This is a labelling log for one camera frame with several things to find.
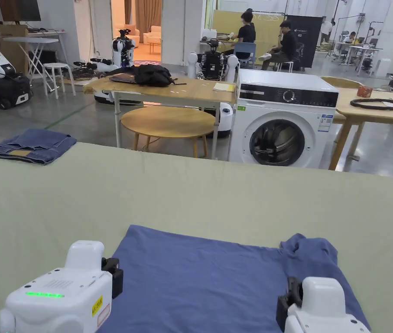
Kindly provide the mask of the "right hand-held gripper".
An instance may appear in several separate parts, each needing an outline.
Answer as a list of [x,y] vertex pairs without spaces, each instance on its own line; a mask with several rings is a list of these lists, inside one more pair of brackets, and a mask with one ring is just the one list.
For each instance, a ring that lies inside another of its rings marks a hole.
[[287,293],[277,299],[276,322],[283,333],[368,333],[346,313],[342,285],[333,278],[288,278]]

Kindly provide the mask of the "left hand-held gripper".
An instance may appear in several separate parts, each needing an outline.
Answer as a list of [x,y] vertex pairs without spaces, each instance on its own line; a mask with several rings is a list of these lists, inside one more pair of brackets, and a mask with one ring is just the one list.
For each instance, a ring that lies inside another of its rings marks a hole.
[[79,240],[65,265],[13,291],[0,310],[0,333],[95,333],[123,291],[118,258],[104,244]]

